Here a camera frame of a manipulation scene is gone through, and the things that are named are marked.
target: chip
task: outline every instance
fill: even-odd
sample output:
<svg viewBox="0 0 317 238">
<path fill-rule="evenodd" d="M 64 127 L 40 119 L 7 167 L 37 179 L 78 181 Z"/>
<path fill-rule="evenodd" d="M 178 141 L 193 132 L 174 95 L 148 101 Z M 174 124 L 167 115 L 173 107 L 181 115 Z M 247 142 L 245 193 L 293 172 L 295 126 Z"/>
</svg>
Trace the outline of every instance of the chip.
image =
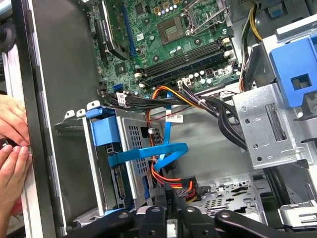
<svg viewBox="0 0 317 238">
<path fill-rule="evenodd" d="M 138 3 L 135 5 L 135 11 L 137 12 L 137 15 L 141 15 L 144 13 L 144 8 L 142 3 Z"/>
<path fill-rule="evenodd" d="M 169 2 L 165 2 L 165 3 L 163 3 L 163 8 L 164 8 L 164 9 L 169 8 Z"/>
<path fill-rule="evenodd" d="M 158 14 L 160 12 L 159 7 L 158 6 L 155 7 L 153 11 L 154 11 L 155 14 Z"/>
<path fill-rule="evenodd" d="M 115 74 L 116 74 L 117 76 L 126 73 L 126 68 L 125 68 L 125 63 L 124 63 L 124 62 L 119 63 L 119 64 L 116 64 L 116 65 L 114 66 L 114 69 L 115 69 Z"/>
<path fill-rule="evenodd" d="M 179 17 L 175 17 L 158 24 L 158 32 L 163 45 L 176 41 L 185 35 Z"/>
</svg>

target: expansion slot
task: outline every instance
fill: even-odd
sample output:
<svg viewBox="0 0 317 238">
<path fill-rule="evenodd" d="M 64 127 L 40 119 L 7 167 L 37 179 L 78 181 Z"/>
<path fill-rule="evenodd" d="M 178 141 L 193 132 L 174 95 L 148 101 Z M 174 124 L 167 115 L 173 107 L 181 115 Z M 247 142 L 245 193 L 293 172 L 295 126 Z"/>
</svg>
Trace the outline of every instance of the expansion slot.
<svg viewBox="0 0 317 238">
<path fill-rule="evenodd" d="M 141 71 L 139 82 L 147 87 L 166 84 L 194 70 L 212 66 L 220 61 L 227 60 L 224 57 L 224 49 L 220 41 L 210 43 L 186 54 L 158 63 Z"/>
</svg>

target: black cable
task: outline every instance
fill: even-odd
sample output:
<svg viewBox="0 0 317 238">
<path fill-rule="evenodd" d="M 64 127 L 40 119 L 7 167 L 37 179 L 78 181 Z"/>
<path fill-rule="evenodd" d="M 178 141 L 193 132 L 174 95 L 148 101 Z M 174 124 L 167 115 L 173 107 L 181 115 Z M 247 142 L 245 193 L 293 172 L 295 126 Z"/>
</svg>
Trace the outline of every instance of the black cable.
<svg viewBox="0 0 317 238">
<path fill-rule="evenodd" d="M 278 208 L 291 203 L 286 185 L 277 167 L 263 169 Z"/>
</svg>

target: white label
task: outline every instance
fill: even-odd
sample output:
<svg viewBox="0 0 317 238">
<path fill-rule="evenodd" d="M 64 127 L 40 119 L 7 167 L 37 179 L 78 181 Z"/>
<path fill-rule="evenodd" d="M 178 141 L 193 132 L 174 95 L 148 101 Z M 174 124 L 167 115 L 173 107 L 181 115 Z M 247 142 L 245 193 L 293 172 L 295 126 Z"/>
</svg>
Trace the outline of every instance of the white label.
<svg viewBox="0 0 317 238">
<path fill-rule="evenodd" d="M 166 117 L 167 122 L 183 123 L 183 115 L 170 115 Z"/>
<path fill-rule="evenodd" d="M 143 33 L 137 35 L 137 41 L 143 40 L 144 39 L 144 35 Z"/>
<path fill-rule="evenodd" d="M 117 99 L 119 106 L 126 107 L 127 105 L 125 104 L 125 97 L 126 95 L 124 93 L 116 93 L 117 94 Z"/>
</svg>

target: finger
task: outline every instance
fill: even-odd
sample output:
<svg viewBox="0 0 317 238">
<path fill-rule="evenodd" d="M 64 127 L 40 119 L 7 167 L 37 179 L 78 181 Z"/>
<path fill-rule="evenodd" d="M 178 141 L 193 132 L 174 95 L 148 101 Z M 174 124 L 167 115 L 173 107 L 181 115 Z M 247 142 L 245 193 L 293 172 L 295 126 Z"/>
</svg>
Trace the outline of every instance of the finger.
<svg viewBox="0 0 317 238">
<path fill-rule="evenodd" d="M 28 171 L 29 171 L 29 168 L 30 168 L 31 164 L 32 164 L 32 155 L 29 155 L 28 156 L 28 160 L 26 162 L 25 170 L 24 170 L 23 175 L 22 175 L 20 180 L 25 181 L 25 178 L 26 178 L 26 176 L 28 174 Z"/>
<path fill-rule="evenodd" d="M 21 120 L 23 128 L 19 129 L 20 131 L 24 131 L 24 134 L 26 134 L 26 137 L 28 137 L 28 129 L 27 125 Z M 23 135 L 18 133 L 18 130 L 14 128 L 12 123 L 8 118 L 1 118 L 0 119 L 0 133 L 5 135 L 7 138 L 13 140 L 15 143 L 21 146 L 27 146 L 29 142 L 23 138 Z"/>
<path fill-rule="evenodd" d="M 13 151 L 10 153 L 8 159 L 4 162 L 3 166 L 0 169 L 0 186 L 4 187 L 8 184 L 11 179 L 11 176 L 14 173 L 15 165 L 18 159 L 18 155 L 21 147 L 15 146 Z"/>
<path fill-rule="evenodd" d="M 25 170 L 26 162 L 28 160 L 28 155 L 29 155 L 28 153 L 29 153 L 28 147 L 24 146 L 20 149 L 20 152 L 16 161 L 14 173 L 9 181 L 9 184 L 10 182 L 16 183 L 21 179 L 23 172 Z"/>
<path fill-rule="evenodd" d="M 13 149 L 12 145 L 6 145 L 0 150 L 0 168 L 2 167 L 2 165 L 4 164 L 8 156 L 10 155 L 12 149 Z"/>
<path fill-rule="evenodd" d="M 27 141 L 30 142 L 29 139 L 29 130 L 27 124 L 11 111 L 4 113 L 1 116 L 3 120 L 5 120 L 8 124 L 10 124 L 22 137 Z"/>
<path fill-rule="evenodd" d="M 26 113 L 25 106 L 23 103 L 18 102 L 16 105 L 22 112 Z"/>
<path fill-rule="evenodd" d="M 13 107 L 10 109 L 13 114 L 18 116 L 25 124 L 28 124 L 28 120 L 26 119 L 25 111 L 19 109 L 18 107 Z"/>
</svg>

